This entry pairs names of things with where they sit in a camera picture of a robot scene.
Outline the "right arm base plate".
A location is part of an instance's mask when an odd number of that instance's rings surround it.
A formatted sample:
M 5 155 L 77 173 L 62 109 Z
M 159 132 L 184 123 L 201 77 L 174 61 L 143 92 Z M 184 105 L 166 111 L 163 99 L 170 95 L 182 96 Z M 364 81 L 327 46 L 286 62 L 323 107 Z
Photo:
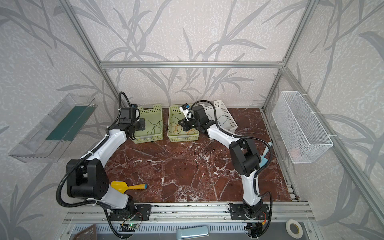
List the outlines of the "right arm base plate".
M 249 206 L 246 203 L 234 204 L 229 203 L 227 208 L 231 214 L 231 220 L 258 220 L 267 221 L 270 219 L 271 211 L 268 204 L 257 203 Z

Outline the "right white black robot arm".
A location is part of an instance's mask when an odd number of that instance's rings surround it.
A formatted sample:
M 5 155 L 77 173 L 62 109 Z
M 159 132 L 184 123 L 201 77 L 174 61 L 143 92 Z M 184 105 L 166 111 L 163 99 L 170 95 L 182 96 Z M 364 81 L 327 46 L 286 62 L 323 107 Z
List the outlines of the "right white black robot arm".
M 271 192 L 260 194 L 258 175 L 269 165 L 261 166 L 260 155 L 254 141 L 263 143 L 269 150 L 270 158 L 273 158 L 273 148 L 264 140 L 236 135 L 224 129 L 218 121 L 217 111 L 213 108 L 214 116 L 208 117 L 201 103 L 214 104 L 207 100 L 200 100 L 192 105 L 183 104 L 180 111 L 185 118 L 178 122 L 183 131 L 196 129 L 209 138 L 218 141 L 230 151 L 232 164 L 236 172 L 241 176 L 243 186 L 243 207 L 246 218 L 253 220 L 260 214 L 269 220 L 272 216 L 273 197 Z

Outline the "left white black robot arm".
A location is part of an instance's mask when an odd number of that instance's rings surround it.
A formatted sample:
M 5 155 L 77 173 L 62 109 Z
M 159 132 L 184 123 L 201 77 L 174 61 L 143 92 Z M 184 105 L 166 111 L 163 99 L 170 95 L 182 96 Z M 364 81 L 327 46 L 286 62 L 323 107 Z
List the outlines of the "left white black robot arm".
M 57 203 L 65 208 L 95 204 L 104 210 L 113 210 L 127 215 L 137 212 L 133 197 L 114 189 L 105 171 L 105 166 L 114 152 L 135 133 L 146 128 L 138 105 L 130 103 L 124 92 L 119 92 L 119 113 L 107 127 L 105 137 L 80 159 L 67 163 L 66 174 L 60 181 Z

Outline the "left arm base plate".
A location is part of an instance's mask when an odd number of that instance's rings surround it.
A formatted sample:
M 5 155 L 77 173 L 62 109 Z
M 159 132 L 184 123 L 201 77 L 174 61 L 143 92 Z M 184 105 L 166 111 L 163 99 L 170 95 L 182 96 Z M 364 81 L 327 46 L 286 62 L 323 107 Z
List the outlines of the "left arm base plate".
M 111 221 L 148 221 L 151 214 L 152 205 L 135 204 L 132 211 L 128 210 L 111 210 L 109 215 Z

